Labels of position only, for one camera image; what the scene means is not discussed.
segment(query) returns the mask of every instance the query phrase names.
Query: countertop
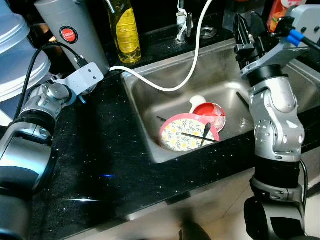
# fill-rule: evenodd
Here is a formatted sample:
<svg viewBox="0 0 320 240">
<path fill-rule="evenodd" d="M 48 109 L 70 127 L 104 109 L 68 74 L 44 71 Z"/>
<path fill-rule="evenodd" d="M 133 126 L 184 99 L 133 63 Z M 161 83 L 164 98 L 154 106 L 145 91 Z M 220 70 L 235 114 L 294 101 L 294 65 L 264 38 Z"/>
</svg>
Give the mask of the countertop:
<svg viewBox="0 0 320 240">
<path fill-rule="evenodd" d="M 192 41 L 178 50 L 168 48 L 175 48 L 171 35 L 147 45 L 156 35 L 141 39 L 144 56 L 132 68 L 194 48 Z M 201 46 L 231 37 L 220 28 Z M 108 54 L 111 66 L 119 64 L 112 52 Z M 128 214 L 254 166 L 253 131 L 153 163 L 118 72 L 108 74 L 86 100 L 87 104 L 77 101 L 65 108 L 58 118 L 53 142 L 57 165 L 50 184 L 32 201 L 32 240 L 58 240 L 124 220 Z M 319 110 L 299 115 L 305 127 L 304 152 L 320 146 Z"/>
</svg>

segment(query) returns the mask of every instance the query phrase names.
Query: faucet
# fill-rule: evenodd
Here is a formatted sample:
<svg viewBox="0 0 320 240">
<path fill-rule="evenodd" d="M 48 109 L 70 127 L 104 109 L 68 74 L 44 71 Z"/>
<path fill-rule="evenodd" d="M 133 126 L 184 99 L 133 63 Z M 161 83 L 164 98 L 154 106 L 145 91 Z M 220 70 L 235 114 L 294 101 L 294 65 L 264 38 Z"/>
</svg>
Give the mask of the faucet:
<svg viewBox="0 0 320 240">
<path fill-rule="evenodd" d="M 175 38 L 175 42 L 179 45 L 186 43 L 186 37 L 191 36 L 191 29 L 194 27 L 194 23 L 192 22 L 192 13 L 187 13 L 184 9 L 184 5 L 184 0 L 178 0 L 176 24 L 178 25 L 179 33 Z"/>
</svg>

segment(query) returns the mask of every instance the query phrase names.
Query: dish soap bottle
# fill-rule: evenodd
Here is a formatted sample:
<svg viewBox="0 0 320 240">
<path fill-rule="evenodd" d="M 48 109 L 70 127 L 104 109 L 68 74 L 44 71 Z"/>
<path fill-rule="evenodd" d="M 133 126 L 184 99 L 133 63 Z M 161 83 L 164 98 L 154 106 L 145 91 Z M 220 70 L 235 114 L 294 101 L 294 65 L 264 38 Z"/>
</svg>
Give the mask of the dish soap bottle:
<svg viewBox="0 0 320 240">
<path fill-rule="evenodd" d="M 111 33 L 121 62 L 138 62 L 141 50 L 130 0 L 105 0 L 105 3 L 108 5 Z"/>
</svg>

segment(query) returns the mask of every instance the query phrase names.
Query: gray canister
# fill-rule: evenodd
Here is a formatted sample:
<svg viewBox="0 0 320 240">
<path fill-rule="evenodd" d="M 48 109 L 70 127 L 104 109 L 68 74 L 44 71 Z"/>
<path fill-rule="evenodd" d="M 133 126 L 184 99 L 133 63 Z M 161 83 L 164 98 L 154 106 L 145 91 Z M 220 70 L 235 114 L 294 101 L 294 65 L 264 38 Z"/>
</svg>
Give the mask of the gray canister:
<svg viewBox="0 0 320 240">
<path fill-rule="evenodd" d="M 73 0 L 38 0 L 36 9 L 60 43 L 67 44 L 88 63 L 94 62 L 105 75 L 109 63 L 85 3 Z M 75 69 L 74 56 L 63 49 Z"/>
</svg>

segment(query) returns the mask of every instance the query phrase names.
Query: plastic container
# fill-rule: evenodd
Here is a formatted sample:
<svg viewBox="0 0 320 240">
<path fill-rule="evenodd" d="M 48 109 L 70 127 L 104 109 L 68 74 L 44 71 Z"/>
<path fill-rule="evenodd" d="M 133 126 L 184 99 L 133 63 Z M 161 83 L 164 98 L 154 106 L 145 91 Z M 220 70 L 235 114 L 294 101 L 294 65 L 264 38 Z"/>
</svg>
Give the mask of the plastic container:
<svg viewBox="0 0 320 240">
<path fill-rule="evenodd" d="M 5 1 L 0 1 L 0 54 L 13 48 L 29 34 L 24 18 L 14 14 Z"/>
<path fill-rule="evenodd" d="M 136 63 L 141 59 L 139 35 L 136 25 L 134 10 L 130 0 L 110 0 L 114 9 L 105 2 L 108 11 L 111 33 L 123 63 Z"/>
<path fill-rule="evenodd" d="M 12 122 L 30 61 L 36 52 L 27 38 L 29 31 L 24 18 L 0 0 L 0 126 Z M 50 65 L 49 58 L 41 51 L 31 72 L 28 91 L 44 81 Z"/>
<path fill-rule="evenodd" d="M 273 33 L 279 22 L 279 18 L 284 17 L 288 8 L 305 4 L 307 0 L 275 0 L 267 21 L 269 32 Z"/>
</svg>

